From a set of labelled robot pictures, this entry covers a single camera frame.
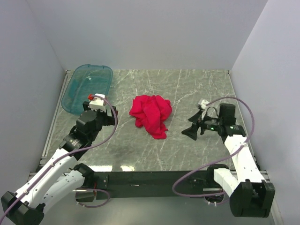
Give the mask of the red t shirt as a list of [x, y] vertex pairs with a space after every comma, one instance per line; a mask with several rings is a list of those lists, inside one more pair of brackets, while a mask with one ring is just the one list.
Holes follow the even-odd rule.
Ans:
[[133, 99], [129, 115], [135, 118], [137, 128], [144, 127], [154, 139], [167, 137], [165, 121], [172, 113], [171, 102], [160, 95], [140, 95]]

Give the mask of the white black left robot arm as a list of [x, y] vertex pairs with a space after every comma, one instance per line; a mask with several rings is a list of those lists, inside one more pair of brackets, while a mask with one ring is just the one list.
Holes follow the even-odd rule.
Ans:
[[84, 190], [96, 196], [102, 192], [106, 199], [110, 194], [100, 184], [95, 172], [79, 159], [91, 149], [98, 133], [104, 126], [117, 127], [118, 111], [110, 106], [107, 114], [103, 101], [83, 103], [84, 111], [51, 159], [21, 188], [7, 191], [1, 197], [3, 218], [16, 225], [38, 225], [45, 214], [73, 190]]

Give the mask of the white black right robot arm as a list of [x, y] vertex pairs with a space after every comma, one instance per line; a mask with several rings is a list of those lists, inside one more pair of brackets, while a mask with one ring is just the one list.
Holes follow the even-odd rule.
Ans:
[[222, 138], [235, 168], [233, 175], [226, 165], [209, 165], [206, 184], [220, 186], [229, 196], [230, 210], [235, 217], [266, 218], [270, 214], [275, 187], [266, 181], [259, 171], [251, 151], [244, 128], [236, 124], [235, 105], [221, 103], [217, 117], [207, 115], [211, 107], [207, 100], [198, 103], [199, 111], [189, 118], [191, 127], [182, 134], [197, 139], [206, 130], [215, 131]]

